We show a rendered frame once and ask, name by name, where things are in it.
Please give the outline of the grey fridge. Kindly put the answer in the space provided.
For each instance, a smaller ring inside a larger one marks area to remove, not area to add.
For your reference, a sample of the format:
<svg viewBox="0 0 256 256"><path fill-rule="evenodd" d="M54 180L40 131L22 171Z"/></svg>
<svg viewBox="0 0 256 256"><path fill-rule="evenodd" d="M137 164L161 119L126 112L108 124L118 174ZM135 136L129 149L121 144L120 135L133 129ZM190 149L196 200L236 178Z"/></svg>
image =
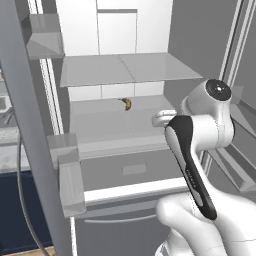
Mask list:
<svg viewBox="0 0 256 256"><path fill-rule="evenodd" d="M28 0L28 3L30 14L58 15L64 50L62 58L32 59L34 65L41 70L41 77L35 85L46 139L50 135L75 134L70 130L73 102L164 95L177 114L180 114L183 99L199 84L209 79L220 80L218 78L197 78L61 87L60 80L65 57L169 53L173 0ZM225 81L220 81L231 89L231 106L233 89ZM170 150L167 142L165 149L148 151L166 149ZM179 178L106 189L86 191L84 188L84 199L87 211L89 205L97 202L108 202L155 192L161 192L163 198L188 190L182 174Z"/></svg>

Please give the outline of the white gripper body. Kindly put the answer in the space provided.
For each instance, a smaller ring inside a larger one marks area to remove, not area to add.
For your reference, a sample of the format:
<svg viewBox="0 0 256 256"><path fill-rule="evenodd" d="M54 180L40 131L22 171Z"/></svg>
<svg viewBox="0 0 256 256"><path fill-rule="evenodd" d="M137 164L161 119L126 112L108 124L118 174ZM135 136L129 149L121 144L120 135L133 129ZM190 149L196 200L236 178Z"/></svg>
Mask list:
<svg viewBox="0 0 256 256"><path fill-rule="evenodd" d="M154 127L166 126L175 116L175 110L161 110L152 117L152 125Z"/></svg>

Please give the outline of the glass fridge shelf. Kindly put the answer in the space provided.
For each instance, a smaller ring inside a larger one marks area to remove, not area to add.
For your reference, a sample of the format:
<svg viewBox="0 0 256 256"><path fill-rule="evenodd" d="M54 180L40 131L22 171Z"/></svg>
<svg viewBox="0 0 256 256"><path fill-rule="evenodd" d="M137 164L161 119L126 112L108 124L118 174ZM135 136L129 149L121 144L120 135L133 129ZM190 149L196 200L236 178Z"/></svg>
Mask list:
<svg viewBox="0 0 256 256"><path fill-rule="evenodd" d="M65 57L61 87L197 79L201 75L169 53Z"/></svg>

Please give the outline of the grey freezer drawer front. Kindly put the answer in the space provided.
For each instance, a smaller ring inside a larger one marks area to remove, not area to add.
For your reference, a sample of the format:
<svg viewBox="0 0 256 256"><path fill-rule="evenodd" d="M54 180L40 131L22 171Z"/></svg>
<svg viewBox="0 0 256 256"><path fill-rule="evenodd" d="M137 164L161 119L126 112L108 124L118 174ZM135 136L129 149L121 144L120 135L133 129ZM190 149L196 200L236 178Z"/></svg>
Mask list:
<svg viewBox="0 0 256 256"><path fill-rule="evenodd" d="M84 220L115 220L156 214L157 199L91 210L75 218L77 256L154 256L169 230L157 217L118 224Z"/></svg>

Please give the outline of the white sink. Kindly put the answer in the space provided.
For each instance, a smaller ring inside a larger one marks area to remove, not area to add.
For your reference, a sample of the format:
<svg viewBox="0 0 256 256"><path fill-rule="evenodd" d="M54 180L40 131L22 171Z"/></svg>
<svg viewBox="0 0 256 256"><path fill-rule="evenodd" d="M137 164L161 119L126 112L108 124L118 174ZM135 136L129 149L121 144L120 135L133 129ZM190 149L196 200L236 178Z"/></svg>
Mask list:
<svg viewBox="0 0 256 256"><path fill-rule="evenodd" d="M0 95L0 114L6 113L11 107L10 98L7 95Z"/></svg>

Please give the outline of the grey crisper drawer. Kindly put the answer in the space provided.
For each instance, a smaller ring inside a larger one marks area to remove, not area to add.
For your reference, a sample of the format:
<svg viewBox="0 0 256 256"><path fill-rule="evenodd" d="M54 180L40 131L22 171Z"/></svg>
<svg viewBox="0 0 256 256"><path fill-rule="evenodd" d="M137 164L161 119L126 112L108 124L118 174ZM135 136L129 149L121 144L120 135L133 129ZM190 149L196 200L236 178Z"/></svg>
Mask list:
<svg viewBox="0 0 256 256"><path fill-rule="evenodd" d="M83 159L81 170L86 191L182 176L169 149Z"/></svg>

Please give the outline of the grey fridge shelf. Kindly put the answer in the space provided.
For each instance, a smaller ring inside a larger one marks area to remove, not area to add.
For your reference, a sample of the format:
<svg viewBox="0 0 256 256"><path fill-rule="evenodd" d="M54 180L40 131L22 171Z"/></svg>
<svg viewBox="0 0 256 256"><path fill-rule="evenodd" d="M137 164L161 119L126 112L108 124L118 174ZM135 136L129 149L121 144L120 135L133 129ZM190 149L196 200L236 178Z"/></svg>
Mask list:
<svg viewBox="0 0 256 256"><path fill-rule="evenodd" d="M176 112L164 95L130 97L131 108L118 99L71 104L70 130L76 134L82 159L165 149L164 129L152 125L160 111Z"/></svg>

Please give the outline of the brown curved food item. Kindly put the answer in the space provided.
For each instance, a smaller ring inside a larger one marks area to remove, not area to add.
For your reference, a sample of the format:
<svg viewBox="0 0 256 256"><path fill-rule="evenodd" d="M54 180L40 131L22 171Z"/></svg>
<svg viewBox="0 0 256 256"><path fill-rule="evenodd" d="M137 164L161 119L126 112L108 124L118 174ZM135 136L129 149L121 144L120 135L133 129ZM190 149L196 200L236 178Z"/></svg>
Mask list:
<svg viewBox="0 0 256 256"><path fill-rule="evenodd" d="M125 111L129 111L132 107L132 102L129 98L118 98L118 100L122 101L125 104Z"/></svg>

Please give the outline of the navy base cupboard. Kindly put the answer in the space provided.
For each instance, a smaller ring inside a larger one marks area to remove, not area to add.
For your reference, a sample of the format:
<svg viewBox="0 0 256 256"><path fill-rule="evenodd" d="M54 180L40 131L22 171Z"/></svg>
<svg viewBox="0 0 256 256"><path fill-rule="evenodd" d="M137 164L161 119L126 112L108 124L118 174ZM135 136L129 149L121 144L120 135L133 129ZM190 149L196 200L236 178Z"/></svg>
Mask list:
<svg viewBox="0 0 256 256"><path fill-rule="evenodd" d="M44 247L52 239L44 217L32 173L21 175L26 208L33 228ZM37 249L23 216L17 185L17 173L0 174L0 255Z"/></svg>

